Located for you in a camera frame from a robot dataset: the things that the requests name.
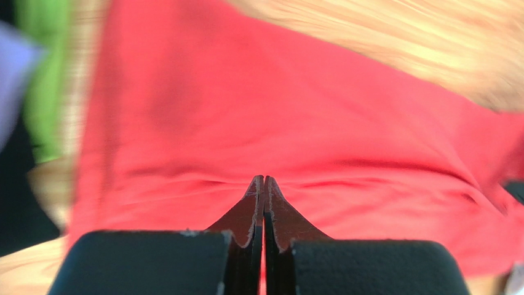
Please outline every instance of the black foam pad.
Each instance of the black foam pad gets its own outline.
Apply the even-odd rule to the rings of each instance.
[[[519,203],[524,204],[524,183],[511,181],[504,187]]]
[[[65,259],[50,295],[224,292],[231,234],[93,232]]]
[[[296,294],[468,295],[449,252],[413,241],[298,241]]]

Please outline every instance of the red fabric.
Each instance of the red fabric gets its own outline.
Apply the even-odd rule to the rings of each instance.
[[[254,175],[335,238],[444,244],[465,275],[524,258],[524,116],[496,114],[216,0],[113,2],[70,242],[203,229]]]

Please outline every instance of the green fabric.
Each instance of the green fabric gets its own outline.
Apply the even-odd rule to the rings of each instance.
[[[60,156],[58,124],[65,79],[70,0],[16,0],[17,26],[47,53],[30,83],[24,120],[37,162]]]

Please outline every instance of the red shirt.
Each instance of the red shirt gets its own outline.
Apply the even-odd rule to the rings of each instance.
[[[465,275],[524,258],[524,116],[497,114],[220,1],[113,1],[71,242],[203,229],[258,174],[334,238],[445,245]]]

